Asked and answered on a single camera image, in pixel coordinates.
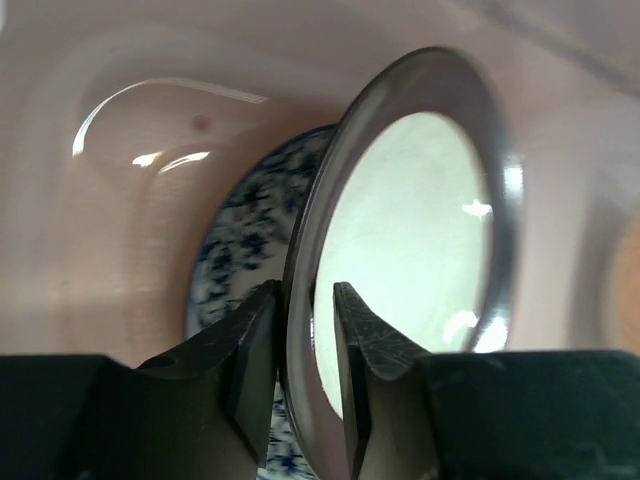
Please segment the brown rimmed cream plate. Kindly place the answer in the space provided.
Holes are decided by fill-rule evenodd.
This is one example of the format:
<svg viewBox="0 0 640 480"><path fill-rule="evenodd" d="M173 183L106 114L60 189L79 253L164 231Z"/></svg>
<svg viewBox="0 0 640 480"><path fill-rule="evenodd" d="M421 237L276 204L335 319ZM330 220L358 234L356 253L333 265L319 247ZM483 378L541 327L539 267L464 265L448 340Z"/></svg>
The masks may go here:
<svg viewBox="0 0 640 480"><path fill-rule="evenodd" d="M284 273L281 367L294 434L321 479L346 479L333 287L382 318L377 355L504 348L523 207L522 164L479 65L442 46L378 74L310 181Z"/></svg>

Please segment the blue floral white plate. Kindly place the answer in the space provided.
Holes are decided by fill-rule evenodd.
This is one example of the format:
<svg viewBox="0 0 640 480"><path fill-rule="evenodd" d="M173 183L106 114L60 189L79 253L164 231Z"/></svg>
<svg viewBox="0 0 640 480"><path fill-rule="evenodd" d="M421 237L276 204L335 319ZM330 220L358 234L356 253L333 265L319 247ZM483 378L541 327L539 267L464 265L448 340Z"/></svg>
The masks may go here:
<svg viewBox="0 0 640 480"><path fill-rule="evenodd" d="M283 277L287 250L309 183L336 131L304 132L262 158L234 186L215 215L197 255L186 306L186 334L225 319L260 285ZM278 381L278 324L261 329L249 355L255 393L270 398L259 410L270 429L259 479L312 479L314 473L294 437Z"/></svg>

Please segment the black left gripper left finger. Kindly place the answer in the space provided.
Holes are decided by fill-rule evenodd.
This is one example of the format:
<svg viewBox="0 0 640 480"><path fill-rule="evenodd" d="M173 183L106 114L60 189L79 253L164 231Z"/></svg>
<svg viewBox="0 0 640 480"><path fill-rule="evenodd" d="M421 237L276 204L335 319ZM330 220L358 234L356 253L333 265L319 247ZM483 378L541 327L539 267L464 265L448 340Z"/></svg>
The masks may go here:
<svg viewBox="0 0 640 480"><path fill-rule="evenodd" d="M1 360L5 479L253 479L267 460L280 285L127 367L104 355Z"/></svg>

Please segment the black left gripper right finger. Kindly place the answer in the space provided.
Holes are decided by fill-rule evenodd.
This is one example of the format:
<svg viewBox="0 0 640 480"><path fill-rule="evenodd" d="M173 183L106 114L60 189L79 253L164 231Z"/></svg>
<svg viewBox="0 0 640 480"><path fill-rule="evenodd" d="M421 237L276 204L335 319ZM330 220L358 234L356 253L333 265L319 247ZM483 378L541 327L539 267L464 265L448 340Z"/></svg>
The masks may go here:
<svg viewBox="0 0 640 480"><path fill-rule="evenodd" d="M635 479L639 359L624 351L431 354L334 287L353 479Z"/></svg>

